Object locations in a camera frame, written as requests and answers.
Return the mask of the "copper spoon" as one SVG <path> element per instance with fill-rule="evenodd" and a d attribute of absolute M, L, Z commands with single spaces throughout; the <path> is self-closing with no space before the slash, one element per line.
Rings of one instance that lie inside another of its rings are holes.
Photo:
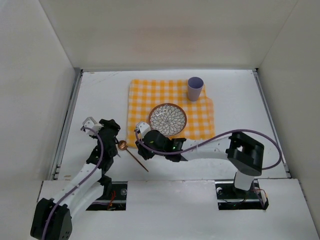
<path fill-rule="evenodd" d="M 128 145 L 127 142 L 125 140 L 120 140 L 118 142 L 118 149 L 121 151 L 126 151 L 127 153 L 129 153 L 129 155 L 131 157 L 133 157 L 133 159 L 147 172 L 149 172 L 149 170 L 138 160 L 137 157 L 135 157 L 128 149 Z"/>

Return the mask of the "floral patterned ceramic plate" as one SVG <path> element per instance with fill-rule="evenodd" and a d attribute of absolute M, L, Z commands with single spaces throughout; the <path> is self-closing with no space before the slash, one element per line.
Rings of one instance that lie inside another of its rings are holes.
<path fill-rule="evenodd" d="M 187 115 L 178 105 L 162 103 L 155 106 L 148 115 L 148 124 L 166 137 L 179 135 L 187 125 Z"/>

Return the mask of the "yellow white checkered cloth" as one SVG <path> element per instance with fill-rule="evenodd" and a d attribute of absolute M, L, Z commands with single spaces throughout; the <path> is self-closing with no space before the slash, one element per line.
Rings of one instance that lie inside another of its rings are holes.
<path fill-rule="evenodd" d="M 213 100 L 207 97 L 203 87 L 197 101 L 187 97 L 188 81 L 134 79 L 129 86 L 127 136 L 129 147 L 136 147 L 134 133 L 136 124 L 148 122 L 153 108 L 171 103 L 181 107 L 186 113 L 186 127 L 178 137 L 192 140 L 207 140 L 216 135 Z"/>

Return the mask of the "lilac plastic cup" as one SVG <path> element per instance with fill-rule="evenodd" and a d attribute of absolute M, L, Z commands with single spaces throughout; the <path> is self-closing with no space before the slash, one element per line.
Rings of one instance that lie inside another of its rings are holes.
<path fill-rule="evenodd" d="M 200 97 L 204 86 L 204 81 L 200 77 L 191 77 L 187 81 L 187 97 L 190 101 L 195 102 Z"/>

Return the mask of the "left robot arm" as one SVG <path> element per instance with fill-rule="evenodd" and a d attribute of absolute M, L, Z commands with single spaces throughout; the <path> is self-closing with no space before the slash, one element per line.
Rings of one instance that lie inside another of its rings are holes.
<path fill-rule="evenodd" d="M 68 240 L 73 221 L 97 198 L 109 193 L 112 180 L 106 172 L 118 154 L 117 135 L 121 127 L 114 119 L 96 122 L 88 117 L 81 130 L 97 140 L 79 173 L 55 196 L 38 201 L 30 236 L 37 240 Z"/>

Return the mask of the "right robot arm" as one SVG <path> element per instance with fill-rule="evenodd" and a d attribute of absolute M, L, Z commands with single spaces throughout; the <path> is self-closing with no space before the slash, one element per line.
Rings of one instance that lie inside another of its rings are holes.
<path fill-rule="evenodd" d="M 138 154 L 145 160 L 155 155 L 174 163 L 200 159 L 226 160 L 237 169 L 233 187 L 244 192 L 251 189 L 255 177 L 262 175 L 264 145 L 241 131 L 206 141 L 170 139 L 158 130 L 141 131 L 136 128 L 134 132 Z"/>

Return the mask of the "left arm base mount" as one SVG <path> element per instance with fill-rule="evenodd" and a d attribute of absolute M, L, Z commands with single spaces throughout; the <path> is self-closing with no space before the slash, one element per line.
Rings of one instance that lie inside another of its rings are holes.
<path fill-rule="evenodd" d="M 114 181 L 111 189 L 103 193 L 86 210 L 87 211 L 125 211 L 127 207 L 128 182 Z"/>

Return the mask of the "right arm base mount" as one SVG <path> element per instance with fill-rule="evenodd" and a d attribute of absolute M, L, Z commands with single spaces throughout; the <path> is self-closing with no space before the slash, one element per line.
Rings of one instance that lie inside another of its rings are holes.
<path fill-rule="evenodd" d="M 234 187 L 232 181 L 215 182 L 217 206 L 219 210 L 263 210 L 269 207 L 266 191 L 254 180 L 248 191 Z"/>

